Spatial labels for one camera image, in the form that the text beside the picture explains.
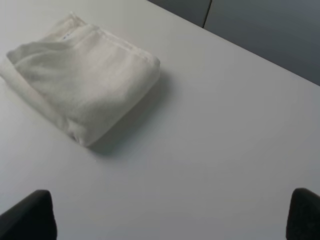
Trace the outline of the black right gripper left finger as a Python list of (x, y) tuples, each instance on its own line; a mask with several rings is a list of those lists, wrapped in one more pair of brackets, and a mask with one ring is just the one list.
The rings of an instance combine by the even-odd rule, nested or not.
[(56, 240), (58, 229), (48, 190), (36, 190), (0, 215), (2, 240)]

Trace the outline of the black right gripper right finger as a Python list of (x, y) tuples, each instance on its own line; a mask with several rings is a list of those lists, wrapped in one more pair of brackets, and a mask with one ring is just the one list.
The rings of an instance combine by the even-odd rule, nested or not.
[(320, 238), (320, 196), (306, 188), (293, 191), (286, 224), (287, 240)]

